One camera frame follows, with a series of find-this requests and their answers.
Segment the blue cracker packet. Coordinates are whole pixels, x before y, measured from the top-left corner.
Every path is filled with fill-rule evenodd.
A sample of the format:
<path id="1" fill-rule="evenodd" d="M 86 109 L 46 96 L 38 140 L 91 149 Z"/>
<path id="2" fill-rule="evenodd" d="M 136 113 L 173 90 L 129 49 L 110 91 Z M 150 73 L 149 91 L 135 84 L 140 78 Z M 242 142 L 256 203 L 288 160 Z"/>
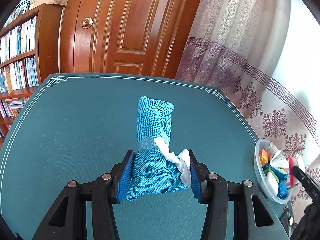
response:
<path id="1" fill-rule="evenodd" d="M 274 177 L 278 182 L 278 194 L 276 195 L 279 199 L 286 199 L 289 196 L 289 192 L 287 189 L 287 173 L 283 173 L 280 170 L 273 168 L 270 164 L 266 164 L 263 166 L 263 172 L 266 177 L 267 172 L 272 172 Z"/>

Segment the blue towel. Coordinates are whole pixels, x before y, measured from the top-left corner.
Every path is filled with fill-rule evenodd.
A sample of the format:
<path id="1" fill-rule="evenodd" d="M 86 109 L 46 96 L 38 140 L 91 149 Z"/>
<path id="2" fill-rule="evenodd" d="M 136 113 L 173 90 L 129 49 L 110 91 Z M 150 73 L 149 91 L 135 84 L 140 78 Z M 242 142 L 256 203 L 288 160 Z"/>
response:
<path id="1" fill-rule="evenodd" d="M 170 102 L 139 99 L 137 114 L 137 152 L 126 199 L 137 200 L 147 194 L 174 193 L 191 186 L 190 154 L 184 149 L 179 155 L 169 150 Z"/>

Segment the red white snack packet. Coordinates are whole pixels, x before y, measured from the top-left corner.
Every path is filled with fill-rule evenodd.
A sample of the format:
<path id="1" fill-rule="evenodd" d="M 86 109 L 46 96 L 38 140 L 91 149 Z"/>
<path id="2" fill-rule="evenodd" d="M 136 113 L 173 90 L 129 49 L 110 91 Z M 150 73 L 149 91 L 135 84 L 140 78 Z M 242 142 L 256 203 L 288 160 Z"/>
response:
<path id="1" fill-rule="evenodd" d="M 294 157 L 289 156 L 288 157 L 288 162 L 289 162 L 289 172 L 290 172 L 290 187 L 294 188 L 295 185 L 297 184 L 297 178 L 293 174 L 293 168 L 297 166 L 297 161 Z"/>

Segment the white square block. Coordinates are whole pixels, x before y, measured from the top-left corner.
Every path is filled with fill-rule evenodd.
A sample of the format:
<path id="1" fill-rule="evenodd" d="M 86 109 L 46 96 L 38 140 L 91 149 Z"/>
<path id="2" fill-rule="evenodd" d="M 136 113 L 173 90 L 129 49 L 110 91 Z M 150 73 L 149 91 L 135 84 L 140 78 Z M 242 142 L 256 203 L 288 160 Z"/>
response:
<path id="1" fill-rule="evenodd" d="M 267 172 L 266 182 L 267 182 L 267 186 L 270 194 L 272 196 L 276 196 L 278 194 L 278 182 L 272 172 Z"/>

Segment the white cotton swab bag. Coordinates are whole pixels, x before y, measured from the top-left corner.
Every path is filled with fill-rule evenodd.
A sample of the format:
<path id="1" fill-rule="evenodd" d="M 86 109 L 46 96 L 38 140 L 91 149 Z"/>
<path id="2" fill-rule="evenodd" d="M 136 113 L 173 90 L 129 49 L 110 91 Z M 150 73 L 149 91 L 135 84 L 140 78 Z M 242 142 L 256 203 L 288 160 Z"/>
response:
<path id="1" fill-rule="evenodd" d="M 267 152 L 269 154 L 269 163 L 274 168 L 289 169 L 289 161 L 284 157 L 281 150 L 273 142 L 270 142 Z"/>

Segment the clear plastic bowl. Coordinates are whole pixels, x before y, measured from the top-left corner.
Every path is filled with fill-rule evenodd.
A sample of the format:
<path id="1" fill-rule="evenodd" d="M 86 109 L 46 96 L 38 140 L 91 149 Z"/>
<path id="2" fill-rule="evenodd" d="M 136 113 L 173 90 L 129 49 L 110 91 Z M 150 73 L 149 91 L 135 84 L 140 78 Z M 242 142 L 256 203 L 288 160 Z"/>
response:
<path id="1" fill-rule="evenodd" d="M 263 193 L 278 204 L 291 199 L 289 158 L 274 143 L 260 139 L 253 157 L 255 175 Z"/>

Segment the orange yellow block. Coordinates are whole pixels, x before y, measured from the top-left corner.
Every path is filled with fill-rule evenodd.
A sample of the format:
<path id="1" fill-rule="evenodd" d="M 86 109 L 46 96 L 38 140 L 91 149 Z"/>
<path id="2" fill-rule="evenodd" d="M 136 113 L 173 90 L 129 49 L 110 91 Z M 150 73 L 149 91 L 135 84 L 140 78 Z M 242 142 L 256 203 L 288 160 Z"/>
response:
<path id="1" fill-rule="evenodd" d="M 269 163 L 269 154 L 263 148 L 259 151 L 259 160 L 262 166 Z"/>

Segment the purple patterned curtain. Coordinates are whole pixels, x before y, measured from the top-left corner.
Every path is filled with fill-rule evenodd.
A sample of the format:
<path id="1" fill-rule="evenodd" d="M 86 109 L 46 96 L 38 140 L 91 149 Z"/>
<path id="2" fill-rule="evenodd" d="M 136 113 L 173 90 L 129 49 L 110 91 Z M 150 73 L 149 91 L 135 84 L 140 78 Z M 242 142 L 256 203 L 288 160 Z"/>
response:
<path id="1" fill-rule="evenodd" d="M 201 0 L 178 67 L 319 181 L 319 24 L 302 0 Z"/>

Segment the wooden bookshelf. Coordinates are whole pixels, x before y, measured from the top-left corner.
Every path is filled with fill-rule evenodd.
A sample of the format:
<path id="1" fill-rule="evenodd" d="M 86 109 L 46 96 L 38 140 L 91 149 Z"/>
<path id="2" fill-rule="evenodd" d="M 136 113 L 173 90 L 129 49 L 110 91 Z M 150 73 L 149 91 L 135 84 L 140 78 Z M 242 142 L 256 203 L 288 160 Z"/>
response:
<path id="1" fill-rule="evenodd" d="M 1 142 L 43 81 L 58 71 L 62 7 L 42 4 L 1 30 Z"/>

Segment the brass door knob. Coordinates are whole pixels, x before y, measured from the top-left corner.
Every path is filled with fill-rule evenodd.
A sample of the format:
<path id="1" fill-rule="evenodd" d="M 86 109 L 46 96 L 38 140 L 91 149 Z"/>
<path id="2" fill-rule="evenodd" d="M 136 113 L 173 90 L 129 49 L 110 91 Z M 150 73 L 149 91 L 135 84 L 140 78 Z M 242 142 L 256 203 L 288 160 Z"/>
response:
<path id="1" fill-rule="evenodd" d="M 92 24 L 93 24 L 93 20 L 90 17 L 87 17 L 81 21 L 80 26 L 83 29 L 88 29 L 92 26 Z"/>

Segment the wooden door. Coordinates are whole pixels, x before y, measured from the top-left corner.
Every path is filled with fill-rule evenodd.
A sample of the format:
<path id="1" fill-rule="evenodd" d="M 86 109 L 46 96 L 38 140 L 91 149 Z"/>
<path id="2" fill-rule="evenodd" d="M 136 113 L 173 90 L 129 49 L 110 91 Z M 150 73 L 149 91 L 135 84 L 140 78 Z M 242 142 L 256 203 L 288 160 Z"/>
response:
<path id="1" fill-rule="evenodd" d="M 176 76 L 200 0 L 68 0 L 63 73 Z M 90 17 L 93 24 L 80 23 Z"/>

